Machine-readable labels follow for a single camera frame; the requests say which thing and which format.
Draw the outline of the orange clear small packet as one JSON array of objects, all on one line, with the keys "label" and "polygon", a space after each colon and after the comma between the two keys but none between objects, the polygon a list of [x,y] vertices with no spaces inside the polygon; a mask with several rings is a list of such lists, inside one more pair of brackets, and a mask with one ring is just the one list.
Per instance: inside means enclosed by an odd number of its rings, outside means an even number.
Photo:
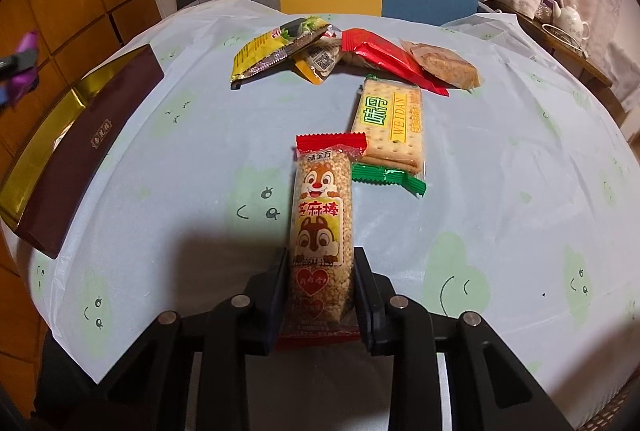
[{"label": "orange clear small packet", "polygon": [[334,26],[293,55],[295,69],[312,84],[322,84],[343,57],[342,32]]}]

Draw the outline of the gold and maroon tin box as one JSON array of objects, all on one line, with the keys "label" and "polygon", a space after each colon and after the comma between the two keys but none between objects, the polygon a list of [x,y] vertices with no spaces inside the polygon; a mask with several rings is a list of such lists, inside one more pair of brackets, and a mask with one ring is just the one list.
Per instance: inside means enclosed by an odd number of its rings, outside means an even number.
[{"label": "gold and maroon tin box", "polygon": [[163,78],[144,44],[93,70],[55,104],[1,186],[1,217],[18,238],[58,258],[96,171]]}]

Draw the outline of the cracker packet green ends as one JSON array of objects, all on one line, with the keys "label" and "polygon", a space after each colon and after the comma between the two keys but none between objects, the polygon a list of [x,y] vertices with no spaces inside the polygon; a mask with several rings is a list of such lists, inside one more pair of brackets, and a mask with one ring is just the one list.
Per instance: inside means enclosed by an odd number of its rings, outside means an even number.
[{"label": "cracker packet green ends", "polygon": [[410,84],[367,76],[360,89],[352,131],[367,148],[352,178],[372,185],[397,185],[416,197],[427,191],[421,90]]}]

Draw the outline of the red flat snack packet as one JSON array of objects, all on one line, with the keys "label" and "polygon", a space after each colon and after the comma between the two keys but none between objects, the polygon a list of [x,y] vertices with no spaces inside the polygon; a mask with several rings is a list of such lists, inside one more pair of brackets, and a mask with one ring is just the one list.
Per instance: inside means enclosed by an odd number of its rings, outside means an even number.
[{"label": "red flat snack packet", "polygon": [[449,95],[444,81],[427,76],[425,70],[406,50],[370,30],[343,30],[341,48],[344,52],[356,54],[366,62],[423,90],[442,96]]}]

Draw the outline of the wooden side table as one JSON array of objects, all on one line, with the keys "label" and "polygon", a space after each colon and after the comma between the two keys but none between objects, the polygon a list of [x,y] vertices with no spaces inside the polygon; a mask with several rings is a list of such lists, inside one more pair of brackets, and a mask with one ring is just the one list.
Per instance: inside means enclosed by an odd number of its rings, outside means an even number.
[{"label": "wooden side table", "polygon": [[487,6],[492,12],[515,14],[518,19],[518,24],[520,24],[524,32],[526,32],[530,38],[533,38],[536,43],[543,47],[552,58],[555,58],[582,84],[585,84],[587,88],[593,90],[612,90],[612,80],[605,76],[602,70],[592,64],[588,58],[585,58],[585,56],[571,49],[560,40],[556,40],[551,34],[548,34],[548,32],[542,28],[540,21],[530,20],[520,12],[516,12],[495,0],[483,2],[483,6]]}]

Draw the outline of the purple snack packet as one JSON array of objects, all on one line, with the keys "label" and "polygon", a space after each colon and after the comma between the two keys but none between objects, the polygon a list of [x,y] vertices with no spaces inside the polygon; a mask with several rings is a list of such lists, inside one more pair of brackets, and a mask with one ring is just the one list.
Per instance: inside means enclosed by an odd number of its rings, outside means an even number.
[{"label": "purple snack packet", "polygon": [[6,92],[12,106],[38,86],[38,36],[33,30],[26,32],[13,54],[15,68],[6,81]]}]

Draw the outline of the white teapot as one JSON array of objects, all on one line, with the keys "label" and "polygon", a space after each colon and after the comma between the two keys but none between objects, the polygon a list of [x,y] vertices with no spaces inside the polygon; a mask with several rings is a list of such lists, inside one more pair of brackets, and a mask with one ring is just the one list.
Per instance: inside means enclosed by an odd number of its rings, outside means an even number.
[{"label": "white teapot", "polygon": [[590,25],[584,21],[574,6],[552,6],[552,24],[573,38],[578,43],[590,37]]}]

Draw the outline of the clear-wrapped brown cake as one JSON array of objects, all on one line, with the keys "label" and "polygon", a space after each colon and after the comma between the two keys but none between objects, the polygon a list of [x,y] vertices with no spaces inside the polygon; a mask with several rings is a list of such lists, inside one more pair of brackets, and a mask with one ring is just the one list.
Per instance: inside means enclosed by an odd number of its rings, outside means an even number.
[{"label": "clear-wrapped brown cake", "polygon": [[422,42],[401,40],[401,47],[432,76],[463,90],[480,86],[477,68],[456,52]]}]

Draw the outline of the sesame bar squirrel packet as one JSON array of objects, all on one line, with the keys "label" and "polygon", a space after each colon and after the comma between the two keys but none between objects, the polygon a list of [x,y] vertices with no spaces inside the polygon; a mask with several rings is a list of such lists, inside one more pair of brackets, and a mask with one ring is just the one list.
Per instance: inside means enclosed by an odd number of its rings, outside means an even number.
[{"label": "sesame bar squirrel packet", "polygon": [[366,136],[357,132],[296,138],[288,242],[291,290],[283,327],[284,339],[293,345],[359,337],[352,321],[352,164],[366,148]]}]

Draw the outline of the yellow green snack packet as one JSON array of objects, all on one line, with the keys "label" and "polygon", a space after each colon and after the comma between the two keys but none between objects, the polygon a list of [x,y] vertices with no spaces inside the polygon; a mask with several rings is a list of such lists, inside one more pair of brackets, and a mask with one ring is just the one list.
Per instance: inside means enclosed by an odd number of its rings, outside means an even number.
[{"label": "yellow green snack packet", "polygon": [[241,81],[276,67],[290,56],[320,39],[330,23],[318,16],[299,17],[250,40],[235,54],[230,84],[232,89]]}]

